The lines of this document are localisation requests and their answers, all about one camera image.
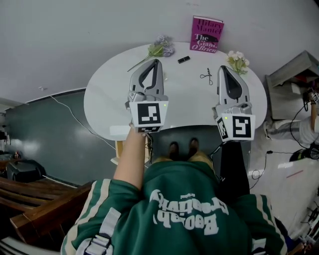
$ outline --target white oval table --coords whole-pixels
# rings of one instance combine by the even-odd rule
[[[127,70],[147,56],[148,46],[130,49],[111,58],[89,81],[84,96],[85,116],[92,129],[106,139],[126,139],[131,115],[125,109],[124,103],[127,101],[131,75],[139,66],[130,72]],[[211,108],[218,103],[217,71],[221,65],[229,66],[227,55],[220,51],[192,51],[189,49],[189,43],[185,42],[175,42],[174,46],[174,55],[159,58],[165,78],[164,94],[169,99],[163,129],[216,125]],[[177,60],[185,56],[190,56],[190,60],[178,64]],[[208,77],[200,78],[201,74],[207,74],[207,68],[212,75],[213,85],[209,85]],[[241,77],[248,85],[257,128],[266,116],[266,93],[252,70],[248,69],[248,73]]]

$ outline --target book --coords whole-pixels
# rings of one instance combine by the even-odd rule
[[[223,27],[221,20],[194,16],[190,49],[215,53]]]

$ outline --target brown shoe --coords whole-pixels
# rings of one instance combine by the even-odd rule
[[[169,146],[169,152],[168,152],[168,157],[171,160],[178,161],[179,159],[179,148],[178,148],[178,143],[177,142],[172,142]]]
[[[189,143],[189,152],[188,152],[188,158],[195,155],[196,152],[198,152],[199,143],[196,138],[193,138]]]

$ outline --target green hoodie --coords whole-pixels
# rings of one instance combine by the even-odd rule
[[[226,205],[217,189],[203,162],[155,163],[141,191],[124,181],[96,181],[61,253],[75,254],[97,235],[111,208],[121,214],[111,238],[114,255],[287,253],[266,196],[245,195]]]

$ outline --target wooden chair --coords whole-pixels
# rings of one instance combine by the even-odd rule
[[[21,183],[0,178],[0,222],[11,227],[0,231],[0,237],[7,234],[26,244],[59,250],[91,185],[72,188],[48,179]]]

